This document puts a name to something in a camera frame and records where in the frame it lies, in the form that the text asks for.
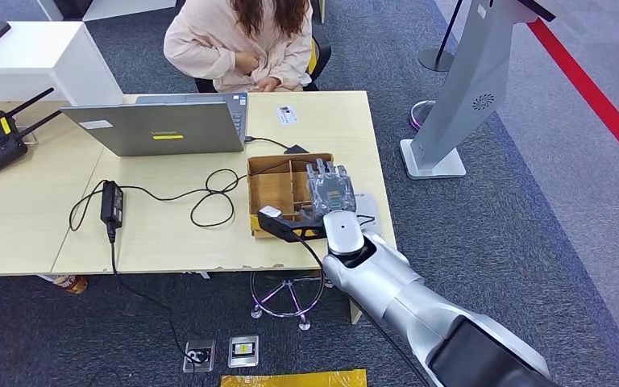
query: red stripe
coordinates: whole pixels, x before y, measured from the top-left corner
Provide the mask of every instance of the red stripe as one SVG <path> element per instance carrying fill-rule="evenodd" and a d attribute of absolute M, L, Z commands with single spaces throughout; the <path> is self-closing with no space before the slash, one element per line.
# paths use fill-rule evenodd
<path fill-rule="evenodd" d="M 528 27 L 538 38 L 542 46 L 549 52 L 552 59 L 561 68 L 561 71 L 571 81 L 578 93 L 583 96 L 585 102 L 594 110 L 599 119 L 613 133 L 619 142 L 619 111 L 596 86 L 594 81 L 587 75 L 578 62 L 573 59 L 568 50 L 556 39 L 546 24 L 538 19 L 528 23 Z"/>

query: white robotic arm segment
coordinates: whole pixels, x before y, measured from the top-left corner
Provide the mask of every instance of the white robotic arm segment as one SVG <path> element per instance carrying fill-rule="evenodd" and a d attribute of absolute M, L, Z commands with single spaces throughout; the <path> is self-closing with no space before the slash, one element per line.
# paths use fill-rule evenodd
<path fill-rule="evenodd" d="M 381 237 L 364 231 L 357 240 L 344 240 L 359 227 L 354 213 L 331 212 L 324 225 L 329 240 L 322 262 L 326 276 L 365 313 L 392 327 L 435 385 L 553 385 L 544 358 L 533 348 L 488 316 L 425 287 L 407 259 Z M 362 247 L 356 249 L 360 241 Z M 344 246 L 350 246 L 349 252 Z"/>

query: woman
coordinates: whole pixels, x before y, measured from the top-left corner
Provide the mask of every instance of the woman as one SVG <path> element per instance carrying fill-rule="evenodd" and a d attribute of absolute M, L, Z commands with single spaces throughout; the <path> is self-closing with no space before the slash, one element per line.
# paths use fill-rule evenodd
<path fill-rule="evenodd" d="M 309 0 L 187 0 L 164 55 L 220 92 L 302 91 L 312 50 Z"/>

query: pink sweater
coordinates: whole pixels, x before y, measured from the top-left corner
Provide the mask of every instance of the pink sweater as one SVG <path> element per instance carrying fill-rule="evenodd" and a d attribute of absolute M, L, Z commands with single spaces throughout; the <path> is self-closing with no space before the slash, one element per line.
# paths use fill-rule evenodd
<path fill-rule="evenodd" d="M 302 33 L 289 38 L 274 23 L 274 1 L 263 0 L 260 35 L 248 38 L 229 0 L 187 0 L 164 37 L 164 55 L 190 77 L 214 80 L 222 92 L 249 91 L 264 77 L 281 87 L 297 89 L 311 82 L 306 73 L 312 50 L 312 9 L 308 6 Z M 235 52 L 254 52 L 260 66 L 250 76 L 235 67 Z"/>

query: speaker grille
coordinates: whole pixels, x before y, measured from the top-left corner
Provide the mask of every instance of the speaker grille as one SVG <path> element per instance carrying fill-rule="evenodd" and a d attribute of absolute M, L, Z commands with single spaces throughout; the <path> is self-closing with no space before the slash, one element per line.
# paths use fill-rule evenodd
<path fill-rule="evenodd" d="M 473 101 L 473 110 L 485 110 L 495 103 L 495 96 L 492 94 L 482 94 Z"/>

